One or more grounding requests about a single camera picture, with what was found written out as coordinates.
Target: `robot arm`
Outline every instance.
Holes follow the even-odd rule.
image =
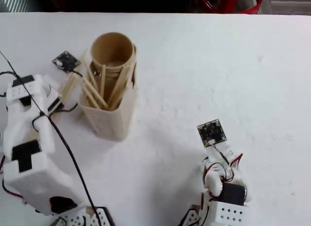
[[[251,197],[239,170],[242,154],[236,155],[226,143],[219,120],[198,126],[208,156],[202,161],[205,191],[201,204],[193,205],[179,226],[248,225]]]
[[[46,115],[63,107],[55,89],[57,84],[49,77],[29,75],[22,81]],[[39,109],[18,80],[8,85],[6,106],[8,124],[2,140],[3,152],[9,162],[3,167],[4,182],[45,215],[84,207],[72,178],[50,159],[55,146],[48,118],[38,118]],[[33,128],[38,132],[37,139],[29,139]]]

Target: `red chair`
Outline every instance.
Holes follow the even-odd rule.
[[[202,0],[203,4],[207,8],[209,13],[219,13],[219,14],[232,14],[234,13],[236,4],[238,0],[220,0],[220,4],[218,8],[215,8],[209,0]],[[258,10],[261,6],[262,0],[256,0],[256,6],[249,8],[244,11],[240,11],[237,13],[240,14],[257,14]]]

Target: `white table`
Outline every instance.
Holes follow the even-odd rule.
[[[60,81],[65,75],[51,60],[64,50],[79,56],[110,31],[136,44],[139,100],[127,140],[97,138],[79,109],[57,123],[95,205],[108,207],[116,225],[177,225],[199,203],[206,152],[196,126],[216,118],[233,149],[244,152],[251,225],[311,220],[311,17],[29,13],[0,14],[0,25],[0,48],[20,75]],[[9,69],[3,59],[0,68]],[[9,80],[1,76],[0,92]],[[55,140],[53,159],[78,182]],[[0,219],[2,226],[52,221],[3,190]]]

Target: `circuit board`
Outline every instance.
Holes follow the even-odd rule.
[[[197,128],[204,147],[209,147],[227,140],[219,119],[198,125]]]
[[[81,64],[81,62],[68,51],[64,51],[57,58],[52,60],[52,62],[57,66],[57,68],[66,73],[73,71],[78,65]]]

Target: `cable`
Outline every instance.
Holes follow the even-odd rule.
[[[21,196],[20,194],[18,194],[18,193],[13,193],[13,192],[11,192],[11,191],[8,190],[8,189],[5,187],[5,185],[4,185],[4,179],[3,179],[3,178],[2,178],[2,188],[3,188],[3,190],[4,190],[5,192],[7,192],[8,194],[10,194],[10,195],[12,195],[12,196],[15,196],[15,197],[17,197],[17,198],[24,199],[23,196]]]
[[[238,169],[239,163],[240,163],[240,160],[241,160],[242,156],[243,156],[243,153],[241,153],[241,154],[238,155],[233,161],[231,161],[231,163],[230,163],[230,168],[231,168],[231,171],[232,171],[232,177],[230,177],[229,179],[227,179],[227,180],[226,180],[227,182],[233,181],[235,174],[234,174],[234,171],[233,171],[233,169],[232,169],[232,166],[233,166],[233,164],[237,161],[237,162],[238,162],[237,169]]]
[[[77,75],[83,78],[83,75],[75,70],[68,70],[68,72],[76,73]]]
[[[5,156],[2,156],[1,161],[0,161],[0,174],[3,173],[3,171],[1,171],[3,164],[4,164],[4,160],[5,160]]]
[[[59,217],[60,220],[65,222],[65,226],[67,226],[67,221],[63,217]]]
[[[13,71],[13,73],[11,73],[11,72],[9,72],[9,71],[8,71],[8,72],[11,73],[11,74],[13,74],[13,75],[19,80],[19,82],[23,85],[23,87],[24,87],[25,90],[27,91],[28,95],[31,97],[31,99],[32,99],[32,101],[34,102],[34,104],[36,105],[36,107],[39,109],[40,115],[39,115],[39,117],[37,117],[36,119],[38,119],[38,118],[40,118],[40,117],[42,117],[42,116],[46,116],[46,117],[49,119],[51,125],[54,127],[55,131],[57,132],[57,134],[58,134],[58,136],[60,137],[61,141],[63,142],[64,146],[66,147],[66,149],[67,149],[67,151],[68,151],[68,153],[69,153],[69,155],[70,155],[70,157],[71,157],[71,159],[72,159],[72,161],[73,161],[73,163],[74,163],[74,166],[75,166],[75,168],[76,168],[76,170],[77,170],[77,172],[78,172],[78,175],[79,175],[79,177],[80,177],[80,179],[81,179],[81,182],[82,182],[83,187],[84,187],[84,189],[85,189],[86,195],[87,195],[88,200],[89,200],[89,202],[90,202],[90,204],[91,204],[92,210],[94,211],[94,213],[95,213],[95,215],[96,215],[96,218],[97,218],[97,220],[98,220],[98,224],[99,224],[99,226],[102,226],[100,217],[99,217],[99,215],[98,215],[98,213],[97,213],[97,211],[96,211],[96,208],[95,208],[95,206],[94,206],[94,204],[93,204],[93,201],[92,201],[92,199],[91,199],[91,197],[90,197],[90,195],[89,195],[89,193],[88,193],[88,189],[87,189],[87,187],[86,187],[86,183],[85,183],[85,181],[84,181],[84,179],[83,179],[83,176],[82,176],[82,174],[81,174],[81,171],[80,171],[80,169],[79,169],[79,166],[78,166],[78,164],[77,164],[77,162],[76,162],[76,160],[75,160],[75,158],[74,158],[74,155],[73,155],[73,153],[72,153],[72,151],[71,151],[69,145],[67,144],[65,138],[63,137],[62,133],[60,132],[60,130],[58,129],[58,127],[56,126],[56,124],[52,121],[52,119],[51,119],[50,117],[48,117],[48,116],[40,109],[40,107],[38,106],[38,104],[36,103],[36,101],[33,99],[33,96],[30,94],[30,92],[29,92],[28,89],[26,88],[25,84],[23,83],[21,77],[16,73],[16,71],[14,70],[14,68],[13,68],[13,66],[11,65],[10,61],[6,58],[6,56],[2,53],[1,50],[0,50],[0,53],[1,53],[1,55],[4,57],[4,59],[7,61],[7,63],[9,64],[9,66],[11,67],[11,69],[12,69],[12,71]]]
[[[224,156],[224,154],[216,148],[215,144],[213,144],[212,146],[216,149],[217,152],[219,152],[219,154],[220,154],[220,155],[222,156],[222,158],[225,160],[225,162],[227,163],[227,165],[229,165],[229,161],[228,161],[228,159]]]
[[[203,173],[203,183],[205,184],[205,177],[207,175],[207,173],[209,172],[209,170],[215,165],[215,164],[220,164],[222,166],[222,168],[224,169],[224,172],[225,172],[225,180],[227,180],[227,171],[225,169],[225,167],[223,166],[222,163],[220,162],[215,162],[215,163],[212,163],[207,169],[204,170],[204,173]]]
[[[72,112],[77,106],[78,106],[78,103],[76,103],[76,104],[75,104],[72,108],[70,108],[70,109],[56,110],[56,111],[54,111],[54,112],[51,113],[50,117],[51,117],[53,114],[55,114],[55,113],[63,113],[63,112],[69,113],[69,112]]]
[[[204,218],[204,221],[203,221],[203,223],[202,223],[200,226],[203,226],[203,225],[204,225],[204,223],[205,223],[205,221],[206,221],[206,218],[207,218],[207,215],[208,215],[208,212],[209,212],[209,206],[207,207],[207,212],[206,212],[206,216],[205,216],[205,218]]]

